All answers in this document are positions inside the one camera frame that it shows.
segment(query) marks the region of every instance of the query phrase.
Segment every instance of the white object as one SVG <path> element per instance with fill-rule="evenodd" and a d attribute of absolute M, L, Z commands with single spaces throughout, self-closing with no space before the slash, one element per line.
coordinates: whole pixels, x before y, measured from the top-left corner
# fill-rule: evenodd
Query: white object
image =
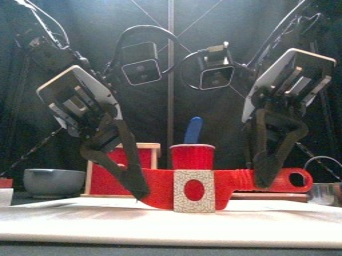
<path fill-rule="evenodd" d="M 199 200 L 191 200 L 186 195 L 186 185 L 196 181 L 203 186 Z M 174 176 L 174 211 L 175 212 L 215 212 L 215 185 L 211 170 L 175 170 Z"/>

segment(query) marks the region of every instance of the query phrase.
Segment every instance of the red box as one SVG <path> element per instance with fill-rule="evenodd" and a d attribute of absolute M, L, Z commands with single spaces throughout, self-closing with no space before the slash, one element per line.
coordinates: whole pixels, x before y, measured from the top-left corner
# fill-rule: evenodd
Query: red box
<path fill-rule="evenodd" d="M 158 168 L 158 157 L 160 156 L 159 143 L 136 143 L 139 158 L 143 168 Z M 118 163 L 127 165 L 127 158 L 122 145 L 108 154 Z M 131 195 L 111 173 L 98 164 L 88 161 L 86 195 Z"/>

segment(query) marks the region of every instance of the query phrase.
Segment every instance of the gray bowl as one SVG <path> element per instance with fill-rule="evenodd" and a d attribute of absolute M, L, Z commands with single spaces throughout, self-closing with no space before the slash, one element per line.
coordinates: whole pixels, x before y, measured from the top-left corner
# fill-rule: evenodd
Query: gray bowl
<path fill-rule="evenodd" d="M 72 197 L 80 193 L 86 172 L 62 169 L 25 169 L 24 187 L 35 198 Z"/>

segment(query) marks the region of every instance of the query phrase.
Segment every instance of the blue object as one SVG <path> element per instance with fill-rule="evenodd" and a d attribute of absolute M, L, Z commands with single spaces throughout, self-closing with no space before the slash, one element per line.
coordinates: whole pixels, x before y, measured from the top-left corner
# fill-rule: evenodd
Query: blue object
<path fill-rule="evenodd" d="M 198 116 L 194 117 L 187 126 L 184 144 L 198 144 L 202 125 L 203 125 L 202 118 Z"/>

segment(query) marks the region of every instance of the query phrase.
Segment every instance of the metal rod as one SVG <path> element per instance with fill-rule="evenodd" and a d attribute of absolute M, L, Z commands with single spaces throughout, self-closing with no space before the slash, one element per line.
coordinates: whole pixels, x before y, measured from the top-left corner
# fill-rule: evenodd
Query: metal rod
<path fill-rule="evenodd" d="M 175 2 L 168 0 L 168 31 L 175 32 Z M 175 62 L 174 42 L 168 40 L 168 67 L 174 66 Z M 167 168 L 171 168 L 170 147 L 174 144 L 174 72 L 168 74 L 168 91 L 167 91 Z"/>

